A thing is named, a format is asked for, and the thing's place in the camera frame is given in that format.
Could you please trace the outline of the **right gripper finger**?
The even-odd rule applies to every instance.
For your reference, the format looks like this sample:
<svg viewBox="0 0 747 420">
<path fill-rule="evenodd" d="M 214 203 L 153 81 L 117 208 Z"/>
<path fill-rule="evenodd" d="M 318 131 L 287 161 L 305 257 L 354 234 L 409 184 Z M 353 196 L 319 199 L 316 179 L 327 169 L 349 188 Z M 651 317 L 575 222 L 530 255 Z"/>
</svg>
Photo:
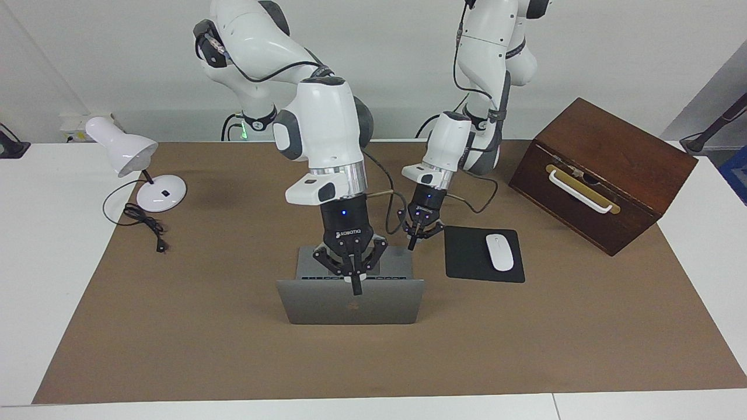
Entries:
<svg viewBox="0 0 747 420">
<path fill-rule="evenodd" d="M 321 244 L 314 249 L 314 259 L 331 273 L 342 277 L 350 277 L 353 295 L 357 295 L 357 268 L 350 256 L 336 260 L 329 253 L 326 245 Z"/>
<path fill-rule="evenodd" d="M 382 236 L 374 236 L 372 239 L 373 249 L 368 255 L 363 255 L 365 250 L 362 248 L 362 242 L 357 239 L 357 295 L 362 295 L 362 279 L 366 272 L 375 267 L 381 259 L 389 242 Z"/>
</svg>

